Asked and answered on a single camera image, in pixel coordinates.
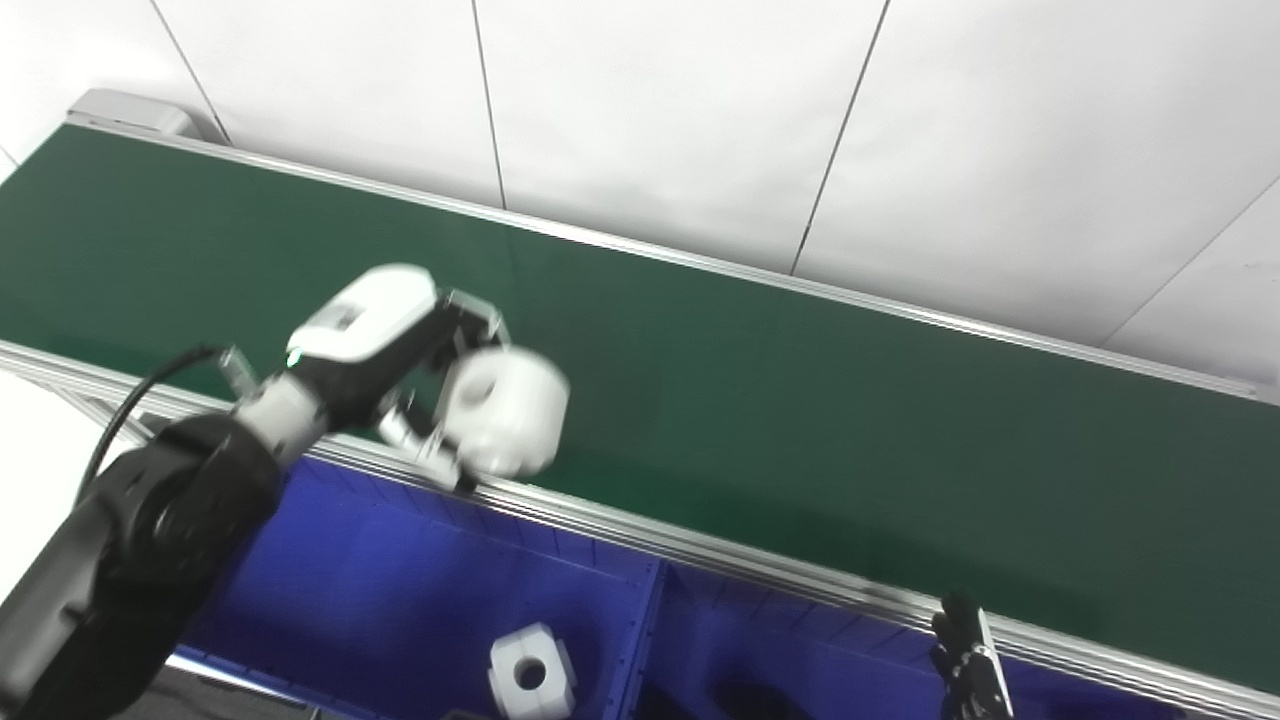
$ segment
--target robotic arm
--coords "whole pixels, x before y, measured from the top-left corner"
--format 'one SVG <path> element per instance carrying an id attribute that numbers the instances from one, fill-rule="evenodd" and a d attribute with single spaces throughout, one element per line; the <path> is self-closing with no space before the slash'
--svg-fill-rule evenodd
<path id="1" fill-rule="evenodd" d="M 948 594 L 933 616 L 933 634 L 938 644 L 929 659 L 946 687 L 942 720 L 1014 720 L 1005 669 L 982 607 L 963 592 Z"/>
<path id="2" fill-rule="evenodd" d="M 531 445 L 521 442 L 527 433 L 489 432 L 488 455 L 462 452 L 475 438 L 460 437 L 468 427 L 447 414 L 411 424 L 396 391 L 419 365 L 447 372 L 448 388 L 474 360 L 507 352 L 536 357 L 508 346 L 492 306 L 440 297 L 421 268 L 361 275 L 293 333 L 287 368 L 230 413 L 173 423 L 90 484 L 0 605 L 0 720 L 99 720 L 128 707 L 237 548 L 275 512 L 285 469 L 325 433 L 380 425 L 449 487 L 495 452 L 499 461 L 479 469 L 540 469 L 568 392 L 545 360 L 541 419 L 553 427 Z"/>

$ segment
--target green conveyor belt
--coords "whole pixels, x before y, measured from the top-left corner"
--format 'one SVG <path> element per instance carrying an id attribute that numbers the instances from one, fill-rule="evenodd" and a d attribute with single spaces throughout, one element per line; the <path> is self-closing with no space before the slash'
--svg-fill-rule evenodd
<path id="1" fill-rule="evenodd" d="M 572 379 L 539 484 L 1280 692 L 1280 407 L 79 127 L 0 187 L 0 337 L 266 369 L 388 261 Z"/>

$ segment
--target black cable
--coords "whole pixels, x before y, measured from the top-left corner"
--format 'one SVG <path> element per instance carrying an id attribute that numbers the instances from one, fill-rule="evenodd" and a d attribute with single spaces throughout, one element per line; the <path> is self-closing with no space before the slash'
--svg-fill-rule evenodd
<path id="1" fill-rule="evenodd" d="M 156 383 L 169 379 L 172 375 L 186 370 L 187 368 L 204 363 L 211 357 L 218 357 L 227 351 L 227 347 L 215 347 L 210 345 L 197 345 L 191 350 L 173 357 L 164 365 L 160 365 L 154 373 L 142 378 L 142 382 L 133 386 L 129 395 L 124 398 L 124 402 L 115 409 L 115 415 L 111 415 L 111 421 L 106 424 L 102 429 L 102 436 L 97 438 L 97 447 L 93 448 L 93 455 L 88 459 L 88 465 L 84 468 L 84 477 L 81 478 L 79 489 L 76 492 L 76 503 L 79 505 L 84 500 L 84 493 L 88 491 L 88 484 L 93 482 L 97 473 L 102 465 L 102 459 L 106 457 L 106 451 L 111 447 L 111 441 L 115 439 L 115 434 L 120 432 L 124 427 L 124 421 L 129 419 L 129 413 L 133 413 L 133 407 L 142 400 Z"/>

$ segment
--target blue bin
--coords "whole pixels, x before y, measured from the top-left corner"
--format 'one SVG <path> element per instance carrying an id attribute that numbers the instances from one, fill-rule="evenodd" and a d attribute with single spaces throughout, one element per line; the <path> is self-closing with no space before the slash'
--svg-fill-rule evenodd
<path id="1" fill-rule="evenodd" d="M 310 459 L 179 652 L 351 717 L 497 719 L 489 648 L 532 623 L 564 641 L 582 720 L 631 720 L 646 685 L 698 720 L 731 720 L 728 682 L 815 720 L 933 720 L 942 700 L 925 633 Z M 1006 673 L 1020 720 L 1179 716 Z"/>
<path id="2" fill-rule="evenodd" d="M 612 719 L 659 561 L 315 460 L 180 653 L 352 717 L 497 717 L 493 641 L 547 623 Z"/>
<path id="3" fill-rule="evenodd" d="M 781 691 L 815 720 L 933 720 L 942 683 L 933 637 L 787 593 L 671 564 L 641 644 L 653 683 L 698 720 L 730 720 L 717 688 Z M 1172 720 L 1172 707 L 1052 670 L 1005 661 L 1019 720 Z"/>

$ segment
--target panel seam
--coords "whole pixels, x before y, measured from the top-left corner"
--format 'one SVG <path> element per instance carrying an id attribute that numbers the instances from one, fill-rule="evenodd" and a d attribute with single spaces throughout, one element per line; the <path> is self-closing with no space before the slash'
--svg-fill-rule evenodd
<path id="1" fill-rule="evenodd" d="M 1188 258 L 1187 261 L 1181 264 L 1180 268 L 1178 268 L 1176 270 L 1172 272 L 1172 274 L 1170 274 L 1167 278 L 1165 278 L 1165 282 L 1160 283 L 1160 287 L 1157 287 L 1151 295 L 1148 295 L 1147 299 L 1143 300 L 1138 305 L 1138 307 L 1134 309 L 1133 313 L 1129 313 L 1129 316 L 1126 316 L 1124 320 L 1121 320 L 1120 324 L 1116 325 L 1116 328 L 1114 331 L 1111 331 L 1110 333 L 1107 333 L 1106 337 L 1103 337 L 1102 341 L 1098 342 L 1098 346 L 1100 347 L 1105 347 L 1108 342 L 1111 342 L 1111 338 L 1114 338 L 1116 334 L 1119 334 L 1120 331 L 1123 331 L 1130 322 L 1133 322 L 1133 319 L 1137 318 L 1138 314 L 1142 313 L 1147 307 L 1147 305 L 1151 305 L 1151 302 L 1153 300 L 1156 300 L 1156 297 L 1161 292 L 1164 292 L 1166 287 L 1169 287 L 1175 279 L 1178 279 L 1179 275 L 1181 275 L 1184 272 L 1187 272 L 1187 268 L 1189 268 L 1196 260 L 1198 260 L 1199 256 L 1203 255 L 1206 250 L 1208 250 L 1210 247 L 1212 247 L 1213 243 L 1217 242 L 1217 240 L 1220 237 L 1222 237 L 1222 234 L 1225 234 L 1226 231 L 1231 225 L 1234 225 L 1236 220 L 1239 220 L 1242 217 L 1244 217 L 1244 214 L 1248 213 L 1249 209 L 1253 208 L 1253 205 L 1257 204 L 1258 200 L 1262 200 L 1263 195 L 1266 195 L 1267 192 L 1270 192 L 1272 187 L 1276 187 L 1276 183 L 1280 183 L 1280 176 L 1276 176 L 1275 178 L 1272 178 L 1271 182 L 1268 182 L 1262 188 L 1262 192 L 1254 195 L 1253 199 L 1249 200 L 1244 205 L 1244 208 L 1240 209 L 1239 213 L 1236 213 L 1235 215 L 1233 215 L 1231 219 L 1228 220 L 1226 224 L 1222 225 L 1221 229 L 1219 229 L 1216 233 L 1213 233 L 1212 237 L 1208 238 L 1208 242 L 1206 242 L 1204 245 L 1202 245 L 1199 247 L 1199 250 L 1196 251 L 1194 255 L 1192 255 L 1190 258 Z"/>
<path id="2" fill-rule="evenodd" d="M 182 58 L 182 64 L 187 68 L 187 74 L 191 76 L 191 82 L 196 83 L 196 90 L 200 96 L 205 99 L 205 105 L 209 111 L 214 115 L 214 124 L 218 126 L 218 132 L 223 135 L 223 141 L 228 145 L 234 145 L 232 142 L 230 133 L 227 132 L 227 126 L 223 124 L 223 119 L 218 115 L 218 108 L 214 106 L 214 101 L 209 97 L 209 92 L 205 91 L 204 83 L 200 82 L 200 77 L 196 76 L 196 68 L 191 67 L 191 60 L 187 59 L 187 54 L 182 50 L 182 45 L 178 45 L 178 36 L 173 33 L 173 28 L 169 27 L 169 20 L 165 19 L 164 13 L 160 12 L 160 5 L 156 0 L 147 0 L 151 3 L 151 9 L 156 12 L 156 17 L 160 18 L 160 24 L 164 26 L 165 35 L 169 36 L 169 42 L 173 42 L 174 50 L 178 51 L 178 56 Z"/>
<path id="3" fill-rule="evenodd" d="M 796 274 L 800 264 L 800 254 L 809 242 L 809 229 L 813 228 L 813 219 L 818 214 L 818 204 L 822 202 L 822 193 L 827 190 L 827 179 L 831 178 L 831 168 L 836 164 L 836 155 L 840 152 L 840 143 L 845 140 L 845 128 L 849 127 L 849 118 L 854 113 L 854 102 L 858 101 L 858 92 L 863 88 L 863 79 L 867 77 L 867 68 L 872 63 L 872 53 L 876 51 L 876 41 L 879 40 L 881 28 L 884 27 L 884 17 L 888 15 L 888 5 L 892 0 L 884 0 L 881 6 L 879 18 L 876 20 L 876 29 L 872 32 L 872 41 L 867 45 L 867 55 L 863 58 L 863 67 L 858 70 L 858 81 L 854 82 L 854 92 L 849 96 L 849 105 L 845 108 L 845 117 L 840 120 L 840 129 L 836 132 L 836 143 L 831 147 L 831 156 L 827 158 L 827 168 L 822 172 L 822 181 L 818 183 L 818 195 L 813 199 L 813 208 L 809 209 L 809 219 L 805 222 L 804 233 L 800 236 L 800 245 L 796 255 L 791 260 L 788 275 Z"/>
<path id="4" fill-rule="evenodd" d="M 480 53 L 480 81 L 484 83 L 484 108 L 489 114 L 489 140 L 493 142 L 493 167 L 498 172 L 498 200 L 507 209 L 507 187 L 502 179 L 502 159 L 498 155 L 498 126 L 493 122 L 493 97 L 489 95 L 489 68 L 484 61 L 484 40 L 480 37 L 480 9 L 471 0 L 471 19 L 476 26 L 476 50 Z"/>

